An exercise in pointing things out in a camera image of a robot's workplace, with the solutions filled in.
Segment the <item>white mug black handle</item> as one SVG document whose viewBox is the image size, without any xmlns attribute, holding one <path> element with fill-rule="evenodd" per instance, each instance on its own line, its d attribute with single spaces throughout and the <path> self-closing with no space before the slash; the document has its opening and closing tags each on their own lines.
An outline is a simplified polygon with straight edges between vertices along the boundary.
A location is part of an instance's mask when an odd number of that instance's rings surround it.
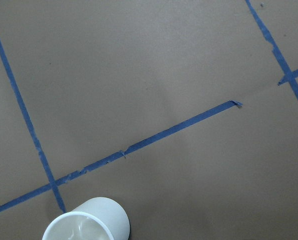
<svg viewBox="0 0 298 240">
<path fill-rule="evenodd" d="M 56 217 L 46 228 L 43 240 L 127 240 L 130 222 L 116 201 L 95 197 Z"/>
</svg>

